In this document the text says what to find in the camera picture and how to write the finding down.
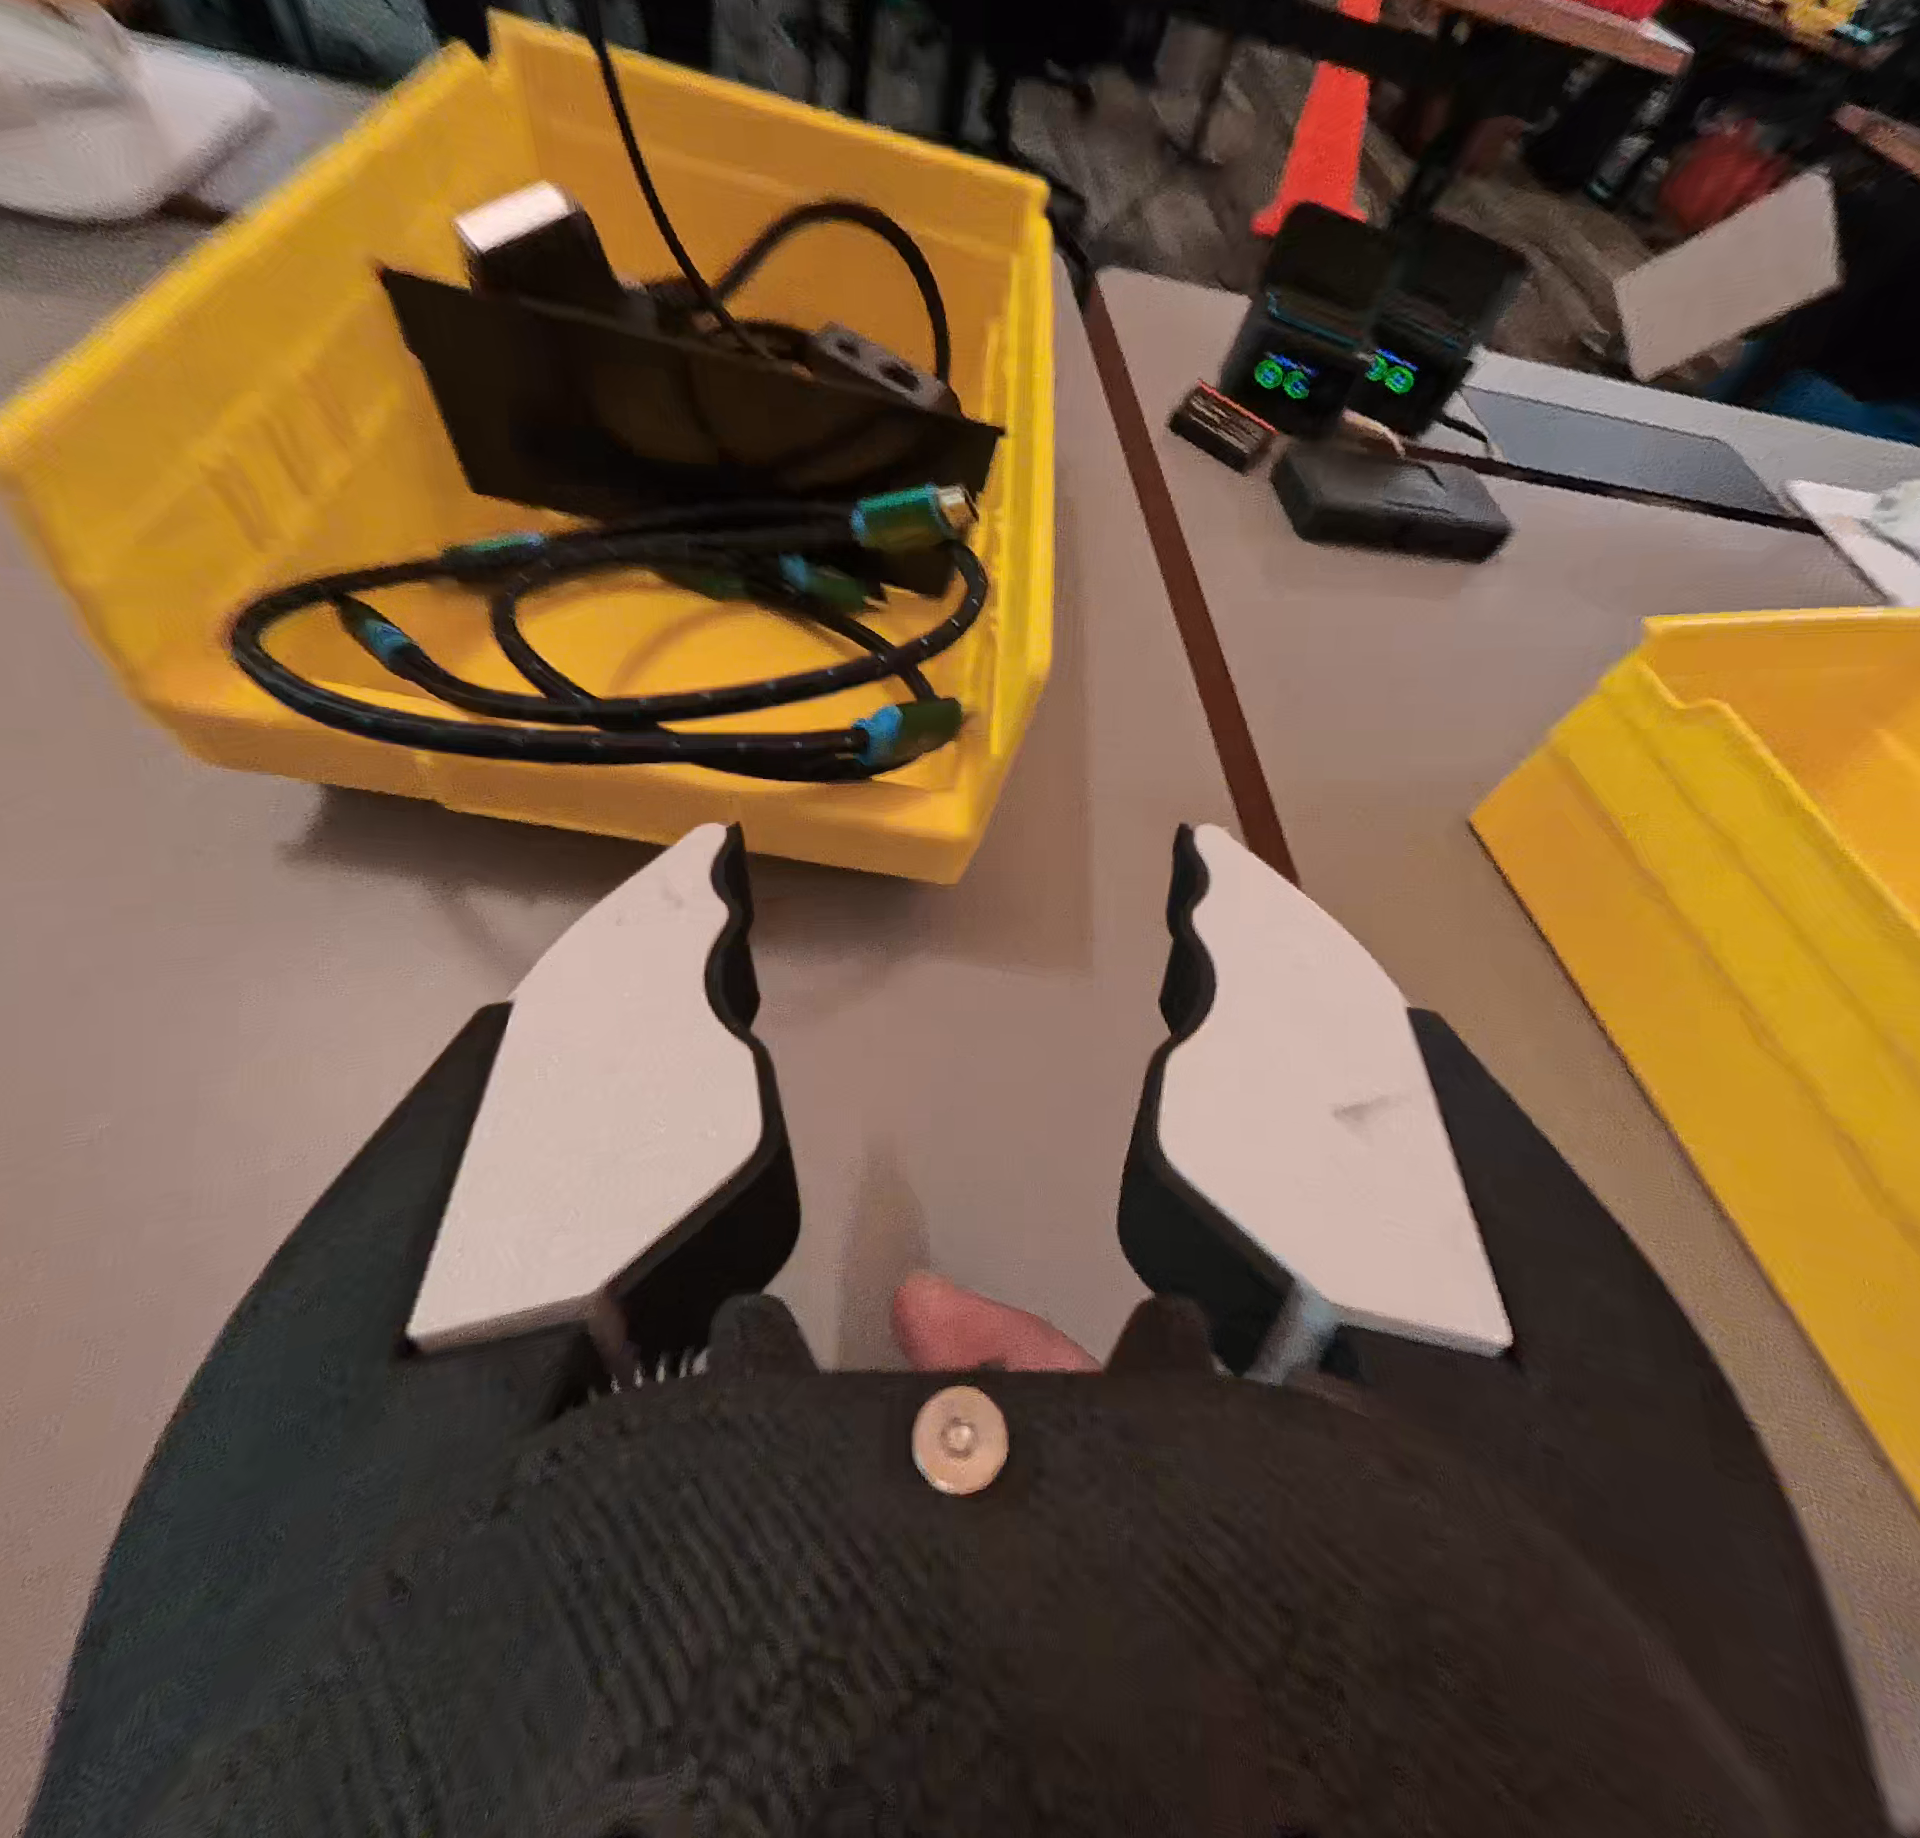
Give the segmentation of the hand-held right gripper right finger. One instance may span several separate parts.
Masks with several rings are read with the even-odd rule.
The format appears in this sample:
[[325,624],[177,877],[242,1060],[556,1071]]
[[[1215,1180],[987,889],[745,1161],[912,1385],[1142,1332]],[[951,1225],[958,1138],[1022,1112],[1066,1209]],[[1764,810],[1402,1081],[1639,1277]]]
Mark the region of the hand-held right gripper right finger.
[[1216,1368],[1258,1384],[1316,1368],[1345,1331],[1508,1354],[1402,987],[1212,824],[1175,836],[1168,936],[1117,1204],[1135,1277],[1199,1309]]

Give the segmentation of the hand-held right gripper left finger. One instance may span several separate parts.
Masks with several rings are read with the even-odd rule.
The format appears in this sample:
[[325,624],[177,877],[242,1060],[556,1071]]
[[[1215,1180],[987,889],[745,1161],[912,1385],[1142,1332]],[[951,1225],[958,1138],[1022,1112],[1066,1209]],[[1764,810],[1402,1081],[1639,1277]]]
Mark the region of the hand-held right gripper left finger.
[[756,1034],[745,837],[700,824],[582,914],[508,1003],[407,1341],[582,1334],[611,1390],[707,1371],[722,1309],[801,1231]]

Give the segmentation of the yellow plastic bin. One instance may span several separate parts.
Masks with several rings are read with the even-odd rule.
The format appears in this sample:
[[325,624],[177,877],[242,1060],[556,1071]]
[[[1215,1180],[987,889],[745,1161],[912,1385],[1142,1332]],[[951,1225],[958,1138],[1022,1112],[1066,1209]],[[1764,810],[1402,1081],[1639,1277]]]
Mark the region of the yellow plastic bin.
[[1469,827],[1917,1491],[1917,613],[1657,616]]
[[255,593],[521,529],[574,508],[467,483],[381,266],[463,287],[452,221],[551,180],[613,268],[670,272],[592,50],[518,17],[493,55],[455,44],[253,214],[230,223],[5,412],[5,501],[125,694],[222,768],[395,794],[452,814],[665,843],[737,822],[814,866],[954,885],[972,864],[1044,694],[1054,627],[1054,275],[1039,180],[635,52],[622,91],[694,258],[727,266],[795,204],[876,206],[947,303],[951,385],[999,426],[977,490],[984,616],[929,664],[958,740],[872,783],[709,768],[511,767],[352,739],[290,714],[227,653]]

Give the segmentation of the grey desk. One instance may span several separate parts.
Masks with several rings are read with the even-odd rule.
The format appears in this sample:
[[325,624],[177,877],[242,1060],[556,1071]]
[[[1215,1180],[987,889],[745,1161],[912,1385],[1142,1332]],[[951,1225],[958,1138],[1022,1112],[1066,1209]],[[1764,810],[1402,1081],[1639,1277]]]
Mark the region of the grey desk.
[[[896,1359],[908,1267],[1097,1349],[1142,1294],[1114,1209],[1170,842],[1231,802],[1074,297],[1051,328],[1051,661],[972,864],[929,885],[747,845],[801,1196],[775,1294],[853,1371]],[[470,1017],[652,855],[208,764],[5,501],[5,1833],[227,1320]]]
[[1889,1823],[1916,1830],[1916,1511],[1469,830],[1657,614],[1866,607],[1816,533],[1493,481],[1479,565],[1303,541],[1266,480],[1168,431],[1242,297],[1105,269],[1087,321],[1161,563],[1199,597],[1249,745],[1246,837],[1437,1011],[1634,1239],[1721,1360],[1825,1585]]

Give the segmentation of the person's right hand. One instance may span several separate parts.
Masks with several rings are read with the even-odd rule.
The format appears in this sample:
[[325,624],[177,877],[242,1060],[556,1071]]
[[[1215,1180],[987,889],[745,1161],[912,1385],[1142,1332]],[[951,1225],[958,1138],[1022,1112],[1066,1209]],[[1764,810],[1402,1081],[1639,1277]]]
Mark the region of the person's right hand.
[[900,1355],[914,1371],[1100,1371],[1084,1345],[1041,1317],[931,1272],[902,1277],[892,1320]]

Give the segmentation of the black case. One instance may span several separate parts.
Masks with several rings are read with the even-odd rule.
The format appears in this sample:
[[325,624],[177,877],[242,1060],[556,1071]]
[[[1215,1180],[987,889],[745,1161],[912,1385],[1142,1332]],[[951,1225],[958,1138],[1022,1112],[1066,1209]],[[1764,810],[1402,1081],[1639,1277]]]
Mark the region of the black case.
[[1480,563],[1513,533],[1471,467],[1304,442],[1270,467],[1287,525],[1316,546]]

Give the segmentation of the small black red device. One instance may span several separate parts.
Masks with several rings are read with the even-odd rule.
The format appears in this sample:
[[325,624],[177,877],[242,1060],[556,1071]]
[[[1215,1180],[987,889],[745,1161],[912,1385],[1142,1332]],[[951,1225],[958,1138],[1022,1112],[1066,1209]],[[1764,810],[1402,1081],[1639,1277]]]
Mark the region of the small black red device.
[[1168,433],[1237,477],[1254,473],[1280,442],[1273,423],[1206,381],[1187,387],[1168,415]]

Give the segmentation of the black bin divider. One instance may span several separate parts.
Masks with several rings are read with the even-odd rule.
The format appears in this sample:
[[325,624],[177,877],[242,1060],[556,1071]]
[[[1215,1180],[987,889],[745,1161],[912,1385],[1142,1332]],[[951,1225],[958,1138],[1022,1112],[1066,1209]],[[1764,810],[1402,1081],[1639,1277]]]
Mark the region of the black bin divider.
[[920,483],[982,492],[1004,434],[875,381],[392,266],[375,275],[480,496],[613,521]]

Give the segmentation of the dark flat pad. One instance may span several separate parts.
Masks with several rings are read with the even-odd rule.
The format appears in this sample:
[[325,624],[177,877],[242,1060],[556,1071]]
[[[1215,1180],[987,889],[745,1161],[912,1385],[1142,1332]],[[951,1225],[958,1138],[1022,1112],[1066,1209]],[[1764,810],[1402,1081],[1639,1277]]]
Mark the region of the dark flat pad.
[[1718,437],[1475,385],[1456,410],[1498,477],[1776,529],[1808,521]]

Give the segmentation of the white paper sheet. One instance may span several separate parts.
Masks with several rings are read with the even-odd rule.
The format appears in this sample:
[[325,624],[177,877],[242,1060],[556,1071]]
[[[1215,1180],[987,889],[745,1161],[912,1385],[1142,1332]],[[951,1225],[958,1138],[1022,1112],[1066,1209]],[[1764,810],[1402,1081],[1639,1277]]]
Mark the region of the white paper sheet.
[[1787,481],[1785,494],[1883,603],[1917,608],[1917,554],[1876,529],[1876,492]]

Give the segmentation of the grey card panel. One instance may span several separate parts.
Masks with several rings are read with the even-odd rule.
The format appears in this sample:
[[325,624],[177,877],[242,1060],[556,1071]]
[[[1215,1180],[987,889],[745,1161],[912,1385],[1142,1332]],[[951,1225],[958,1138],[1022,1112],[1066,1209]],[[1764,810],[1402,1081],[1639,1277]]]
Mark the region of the grey card panel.
[[1812,166],[1616,280],[1634,384],[1714,353],[1843,282],[1837,190]]

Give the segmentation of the orange traffic cone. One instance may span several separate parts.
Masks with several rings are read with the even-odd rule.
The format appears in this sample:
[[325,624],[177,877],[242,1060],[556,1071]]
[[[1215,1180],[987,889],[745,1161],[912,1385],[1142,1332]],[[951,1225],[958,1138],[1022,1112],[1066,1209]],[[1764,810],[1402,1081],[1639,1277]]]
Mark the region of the orange traffic cone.
[[1275,190],[1249,219],[1254,237],[1270,242],[1303,206],[1360,219],[1357,186],[1370,102],[1364,74],[1329,60],[1316,65]]

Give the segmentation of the orange object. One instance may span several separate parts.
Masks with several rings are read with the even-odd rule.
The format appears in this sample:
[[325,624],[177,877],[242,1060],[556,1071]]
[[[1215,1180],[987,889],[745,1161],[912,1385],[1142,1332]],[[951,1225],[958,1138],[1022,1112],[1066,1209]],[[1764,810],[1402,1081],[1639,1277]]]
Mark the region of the orange object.
[[1672,157],[1655,214],[1688,239],[1764,199],[1791,174],[1793,159],[1772,127],[1753,118],[1718,122]]

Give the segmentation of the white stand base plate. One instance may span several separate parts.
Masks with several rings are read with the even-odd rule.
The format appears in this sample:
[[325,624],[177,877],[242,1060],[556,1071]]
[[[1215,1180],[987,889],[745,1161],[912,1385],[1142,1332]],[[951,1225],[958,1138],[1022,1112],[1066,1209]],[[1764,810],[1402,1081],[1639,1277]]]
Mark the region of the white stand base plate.
[[271,119],[236,70],[128,32],[95,4],[1,3],[1,207],[74,224],[145,219]]

